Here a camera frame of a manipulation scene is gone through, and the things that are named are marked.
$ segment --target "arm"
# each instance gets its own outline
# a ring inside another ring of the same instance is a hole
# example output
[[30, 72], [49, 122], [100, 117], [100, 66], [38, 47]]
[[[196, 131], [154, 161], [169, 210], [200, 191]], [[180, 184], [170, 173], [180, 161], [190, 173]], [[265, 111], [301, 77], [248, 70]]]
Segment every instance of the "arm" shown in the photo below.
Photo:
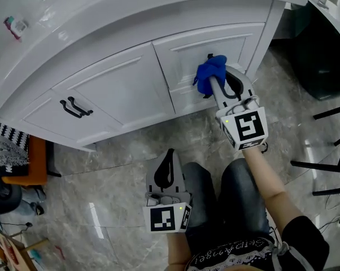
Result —
[[279, 233], [294, 218], [303, 214], [289, 199], [284, 184], [257, 147], [243, 150], [256, 185]]
[[169, 247], [168, 271], [184, 271], [191, 259], [191, 252], [185, 233], [167, 234]]

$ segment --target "cabinet door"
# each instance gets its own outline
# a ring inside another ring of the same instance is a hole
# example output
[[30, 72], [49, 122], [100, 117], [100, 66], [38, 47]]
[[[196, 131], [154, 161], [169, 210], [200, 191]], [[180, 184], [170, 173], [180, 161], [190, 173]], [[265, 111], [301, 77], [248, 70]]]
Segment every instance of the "cabinet door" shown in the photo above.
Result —
[[[231, 93], [229, 92], [231, 90], [228, 84], [225, 84], [225, 91], [227, 93]], [[204, 98], [204, 94], [198, 91], [197, 85], [193, 84], [176, 90], [171, 90], [170, 96], [177, 115], [187, 115], [195, 111], [216, 106], [213, 95], [209, 98]]]
[[[85, 145], [108, 137], [109, 133], [114, 132], [106, 124], [95, 119], [93, 114], [79, 119], [66, 112], [60, 103], [62, 99], [66, 100], [65, 97], [49, 90], [19, 113], [17, 121], [27, 129], [34, 129], [37, 134], [43, 134], [41, 137], [55, 137], [55, 141], [63, 139], [70, 144]], [[78, 113], [69, 101], [66, 107]]]
[[264, 23], [222, 25], [164, 37], [153, 42], [170, 90], [190, 86], [210, 53], [225, 55], [227, 65], [246, 70]]
[[54, 90], [82, 96], [115, 119], [121, 130], [158, 123], [175, 113], [151, 42], [105, 58]]

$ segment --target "black shirt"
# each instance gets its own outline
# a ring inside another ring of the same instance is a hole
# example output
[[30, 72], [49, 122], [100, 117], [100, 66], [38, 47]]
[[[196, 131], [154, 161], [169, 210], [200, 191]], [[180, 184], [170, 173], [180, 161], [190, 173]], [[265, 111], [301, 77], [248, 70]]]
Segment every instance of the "black shirt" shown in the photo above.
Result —
[[[310, 219], [301, 216], [290, 221], [283, 230], [282, 241], [295, 248], [315, 271], [323, 269], [329, 254], [329, 245]], [[278, 259], [284, 271], [304, 270], [289, 251], [278, 256]], [[194, 256], [186, 270], [222, 271], [241, 264], [273, 271], [272, 243], [260, 237], [226, 243]]]

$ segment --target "gray tile floor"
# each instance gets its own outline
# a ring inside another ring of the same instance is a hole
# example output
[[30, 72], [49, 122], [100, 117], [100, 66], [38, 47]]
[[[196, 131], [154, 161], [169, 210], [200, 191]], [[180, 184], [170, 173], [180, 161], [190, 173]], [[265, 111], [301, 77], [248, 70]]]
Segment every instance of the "gray tile floor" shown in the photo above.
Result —
[[[291, 159], [336, 164], [340, 146], [340, 114], [315, 121], [312, 115], [340, 106], [340, 98], [319, 102], [299, 85], [282, 49], [268, 50], [256, 74], [255, 93], [265, 107], [269, 151], [265, 156], [279, 173], [295, 204], [317, 226], [340, 214], [340, 196], [313, 197], [312, 190], [340, 186], [340, 174], [295, 168]], [[64, 175], [50, 177], [46, 213], [1, 216], [3, 222], [33, 222], [23, 234], [31, 244], [48, 237], [40, 249], [45, 270], [163, 270], [167, 245], [163, 235], [145, 232], [142, 206], [145, 174], [166, 149], [175, 148], [182, 163], [196, 161], [207, 168], [219, 193], [225, 167], [241, 157], [233, 152], [213, 117], [214, 108], [179, 117], [99, 142], [86, 153], [55, 145], [55, 164]], [[334, 226], [323, 229], [332, 239]], [[6, 226], [9, 233], [17, 226]], [[62, 249], [64, 259], [58, 249]]]

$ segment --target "black chair leg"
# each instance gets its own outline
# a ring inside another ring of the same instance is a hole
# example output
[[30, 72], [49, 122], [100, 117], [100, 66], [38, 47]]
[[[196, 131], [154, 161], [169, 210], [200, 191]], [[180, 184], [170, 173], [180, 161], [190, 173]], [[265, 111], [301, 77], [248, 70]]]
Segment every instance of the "black chair leg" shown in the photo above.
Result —
[[318, 119], [322, 119], [323, 117], [335, 115], [337, 113], [340, 113], [340, 107], [337, 107], [337, 108], [330, 110], [330, 111], [325, 111], [325, 112], [319, 113], [318, 115], [313, 115], [313, 117], [315, 118], [315, 120], [318, 120]]
[[336, 195], [336, 194], [340, 194], [340, 188], [333, 189], [333, 190], [312, 192], [313, 196]]
[[340, 173], [340, 165], [326, 165], [326, 164], [312, 164], [304, 163], [302, 161], [291, 160], [290, 164], [295, 167], [307, 168], [307, 169], [319, 169], [321, 171]]
[[337, 147], [340, 144], [340, 139], [334, 143], [334, 146]]
[[55, 173], [55, 172], [52, 172], [52, 171], [48, 171], [48, 170], [47, 170], [47, 174], [48, 174], [49, 176], [53, 176], [53, 177], [59, 177], [59, 178], [62, 177], [61, 174]]

